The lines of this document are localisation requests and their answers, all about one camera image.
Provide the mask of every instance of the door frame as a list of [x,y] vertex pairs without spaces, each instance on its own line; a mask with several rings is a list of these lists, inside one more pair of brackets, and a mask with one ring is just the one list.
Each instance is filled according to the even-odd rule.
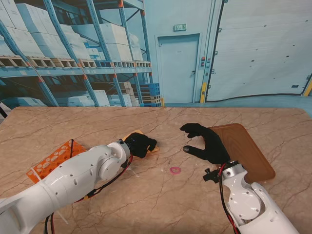
[[159,34],[155,35],[155,44],[156,44],[156,60],[157,60],[157,72],[158,72],[158,80],[160,84],[160,94],[164,96],[163,93],[163,77],[162,77],[162,69],[161,69],[161,55],[160,55],[160,46],[159,46],[159,38],[161,37],[174,37],[174,36],[188,36],[188,35],[195,35],[198,34],[198,48],[197,48],[197,57],[196,57],[196,67],[195,67],[195,77],[194,77],[194,82],[193,82],[193,99],[192,102],[190,103],[195,103],[195,84],[197,83],[198,79],[198,70],[199,70],[199,62],[200,62],[200,50],[201,50],[201,45],[202,45],[202,35],[200,32],[180,32],[176,34]]

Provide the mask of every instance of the cutting board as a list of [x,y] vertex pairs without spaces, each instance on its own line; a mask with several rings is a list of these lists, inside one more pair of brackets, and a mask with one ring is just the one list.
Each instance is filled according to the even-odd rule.
[[275,171],[245,127],[238,123],[211,127],[221,138],[231,160],[238,160],[248,171],[247,183],[273,179]]

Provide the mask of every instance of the exit sign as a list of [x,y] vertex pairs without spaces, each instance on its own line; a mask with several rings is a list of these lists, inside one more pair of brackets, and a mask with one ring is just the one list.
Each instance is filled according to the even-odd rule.
[[174,31],[184,31],[184,30],[186,30],[185,23],[174,25]]

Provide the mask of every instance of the pink rubber band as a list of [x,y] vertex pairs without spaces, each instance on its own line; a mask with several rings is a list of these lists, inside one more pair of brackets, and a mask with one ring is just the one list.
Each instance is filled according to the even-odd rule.
[[171,167],[169,170],[170,170],[171,174],[174,174],[174,175],[180,174],[180,172],[181,172],[181,168],[179,168],[179,167]]

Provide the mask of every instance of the blue shelf frame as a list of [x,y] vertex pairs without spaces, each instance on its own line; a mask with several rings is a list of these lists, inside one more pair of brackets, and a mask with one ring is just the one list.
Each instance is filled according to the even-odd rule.
[[[54,6],[59,7],[61,9],[64,9],[65,11],[66,10],[69,12],[74,11],[75,14],[82,15],[83,17],[87,16],[85,10],[82,8],[77,8],[77,7],[71,6],[67,3],[60,1],[60,0],[53,0],[53,3],[51,2],[51,0],[43,0],[43,2],[44,2],[44,5],[46,7],[46,10],[49,14],[49,17],[50,17],[57,33],[58,33],[58,36],[60,37],[60,39],[61,39],[62,43],[64,44],[68,54],[70,55],[70,57],[78,64],[79,67],[78,68],[58,68],[58,67],[57,68],[35,68],[29,63],[27,57],[19,50],[19,48],[15,44],[14,40],[11,38],[9,40],[6,39],[6,42],[11,47],[12,51],[17,55],[20,55],[29,64],[30,67],[0,67],[0,77],[10,78],[10,77],[38,76],[39,77],[39,86],[40,86],[41,90],[43,91],[44,95],[47,97],[48,100],[50,100],[50,102],[53,106],[59,106],[58,103],[56,102],[54,96],[52,95],[51,91],[49,90],[48,86],[46,85],[44,80],[41,78],[41,76],[82,75],[83,76],[83,83],[84,83],[91,99],[94,101],[95,106],[99,106],[95,92],[92,89],[90,81],[88,80],[88,75],[114,74],[113,82],[115,84],[115,88],[117,89],[118,96],[120,98],[122,106],[125,106],[124,98],[123,98],[123,95],[121,93],[121,89],[120,89],[120,86],[118,83],[117,74],[129,73],[129,74],[134,74],[133,78],[134,78],[134,81],[136,84],[136,88],[138,90],[139,102],[143,103],[142,95],[141,95],[141,91],[140,91],[140,84],[138,81],[137,74],[143,73],[143,75],[144,75],[144,73],[148,73],[150,76],[150,82],[153,82],[152,69],[150,67],[149,68],[148,67],[146,67],[146,68],[145,67],[144,68],[141,68],[141,67],[126,68],[126,67],[114,67],[114,66],[113,67],[98,67],[98,68],[83,68],[81,63],[79,62],[79,59],[76,57],[72,47],[70,46],[70,43],[67,40],[63,30],[61,29],[61,26],[59,24],[59,20],[56,16],[56,13],[55,13]],[[133,53],[132,53],[132,48],[131,48],[129,31],[128,31],[128,27],[127,27],[127,20],[129,20],[131,17],[129,19],[126,19],[123,4],[125,3],[128,7],[134,7],[136,9],[138,9],[137,12],[138,11],[141,12],[144,41],[145,41],[145,46],[146,46],[146,54],[147,54],[148,61],[150,62],[150,52],[149,52],[149,45],[148,45],[148,39],[147,39],[147,30],[146,30],[146,22],[145,22],[145,13],[144,13],[143,2],[140,0],[116,0],[116,2],[118,3],[120,18],[122,21],[122,26],[125,28],[125,31],[126,31],[127,40],[129,43],[129,49],[131,52],[132,59],[133,59]],[[100,15],[98,15],[98,14],[100,14],[99,10],[95,9],[93,0],[87,0],[86,5],[88,6],[89,13],[90,13],[90,16],[92,18],[92,22],[93,22],[93,25],[95,27],[101,48],[104,52],[104,55],[105,55],[107,61],[111,61],[111,57],[110,57],[109,52],[107,50],[105,40],[104,40],[102,33],[101,33],[101,28],[100,28],[100,24],[99,24],[100,23],[99,19],[101,19],[101,17],[100,17]],[[4,34],[2,31],[1,31],[1,33],[3,35],[5,35],[5,38],[11,37],[9,35],[9,33],[7,32],[5,26],[3,25],[2,22],[1,22],[1,24],[2,24],[2,26],[0,25],[0,29],[1,30],[4,29],[4,31],[6,31]]]
[[15,41],[7,31],[6,27],[0,20],[0,33],[3,35],[5,42],[9,45],[11,50],[16,54],[19,55],[27,64],[31,67],[32,71],[34,71],[34,76],[38,77],[38,83],[39,88],[41,89],[43,95],[50,101],[52,106],[59,106],[58,102],[54,98],[54,96],[51,93],[51,90],[47,86],[47,84],[44,82],[43,78],[40,76],[40,74],[36,71],[36,69],[32,66],[32,64],[29,62],[28,58],[23,54],[23,52],[19,49],[19,47],[16,45]]

